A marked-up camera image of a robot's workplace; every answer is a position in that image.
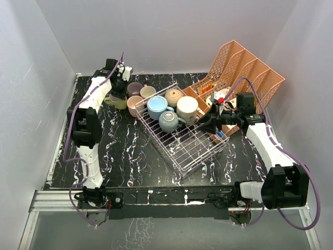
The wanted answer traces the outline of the light blue mug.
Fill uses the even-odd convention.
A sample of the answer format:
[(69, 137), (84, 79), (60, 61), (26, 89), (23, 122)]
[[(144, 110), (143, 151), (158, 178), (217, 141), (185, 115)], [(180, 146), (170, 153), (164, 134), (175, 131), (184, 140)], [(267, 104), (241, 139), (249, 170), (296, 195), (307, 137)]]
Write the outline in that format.
[(163, 96), (154, 96), (147, 102), (148, 113), (151, 119), (159, 120), (160, 115), (165, 111), (174, 112), (174, 108), (168, 105), (168, 101)]

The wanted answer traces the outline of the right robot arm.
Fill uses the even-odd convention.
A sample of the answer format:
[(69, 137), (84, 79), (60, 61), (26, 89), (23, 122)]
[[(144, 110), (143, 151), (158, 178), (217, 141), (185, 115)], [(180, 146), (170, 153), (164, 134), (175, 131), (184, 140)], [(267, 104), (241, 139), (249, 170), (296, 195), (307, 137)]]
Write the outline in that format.
[(237, 125), (261, 156), (267, 176), (263, 182), (240, 181), (232, 193), (235, 205), (245, 206), (250, 200), (268, 209), (302, 207), (306, 203), (309, 177), (305, 170), (281, 152), (264, 114), (257, 114), (254, 95), (242, 92), (236, 96), (236, 107), (224, 100), (225, 95), (214, 92), (210, 110), (199, 119), (199, 131), (217, 134), (223, 125)]

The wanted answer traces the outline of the beige round mug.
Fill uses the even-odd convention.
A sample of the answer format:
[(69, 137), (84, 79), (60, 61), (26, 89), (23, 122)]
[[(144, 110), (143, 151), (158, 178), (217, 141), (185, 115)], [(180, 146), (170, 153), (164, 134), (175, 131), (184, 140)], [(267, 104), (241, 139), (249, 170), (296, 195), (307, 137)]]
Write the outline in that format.
[(168, 102), (168, 106), (175, 108), (177, 102), (181, 99), (184, 94), (178, 89), (170, 89), (165, 93), (165, 99)]

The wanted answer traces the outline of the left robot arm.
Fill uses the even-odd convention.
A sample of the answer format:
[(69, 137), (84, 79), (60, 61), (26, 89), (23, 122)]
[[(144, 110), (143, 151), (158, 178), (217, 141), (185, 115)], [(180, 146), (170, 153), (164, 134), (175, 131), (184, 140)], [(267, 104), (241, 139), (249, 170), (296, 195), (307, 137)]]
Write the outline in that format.
[(81, 101), (67, 110), (69, 127), (64, 152), (67, 152), (69, 140), (72, 140), (79, 157), (63, 160), (81, 162), (83, 180), (80, 185), (83, 192), (78, 200), (97, 208), (105, 206), (108, 197), (104, 192), (104, 180), (98, 158), (98, 144), (102, 137), (98, 112), (108, 94), (114, 94), (120, 99), (126, 97), (126, 88), (132, 72), (133, 68), (126, 67), (123, 58), (108, 58), (105, 67), (95, 71)]

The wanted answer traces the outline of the yellow-green mug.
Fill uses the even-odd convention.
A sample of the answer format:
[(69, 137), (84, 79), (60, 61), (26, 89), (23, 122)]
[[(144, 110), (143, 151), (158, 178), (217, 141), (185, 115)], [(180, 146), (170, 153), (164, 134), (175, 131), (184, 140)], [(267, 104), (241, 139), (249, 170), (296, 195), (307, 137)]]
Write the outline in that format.
[(117, 98), (115, 96), (109, 95), (104, 98), (104, 102), (108, 105), (114, 106), (116, 109), (124, 110), (127, 108), (127, 97), (124, 99)]

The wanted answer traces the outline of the grey mug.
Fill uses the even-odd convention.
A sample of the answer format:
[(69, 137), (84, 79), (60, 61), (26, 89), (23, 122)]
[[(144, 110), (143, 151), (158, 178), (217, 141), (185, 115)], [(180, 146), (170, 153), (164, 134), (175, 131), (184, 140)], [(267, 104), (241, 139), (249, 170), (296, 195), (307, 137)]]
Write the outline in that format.
[(159, 126), (162, 131), (166, 133), (172, 133), (178, 127), (183, 127), (185, 125), (186, 121), (173, 111), (165, 111), (159, 117)]

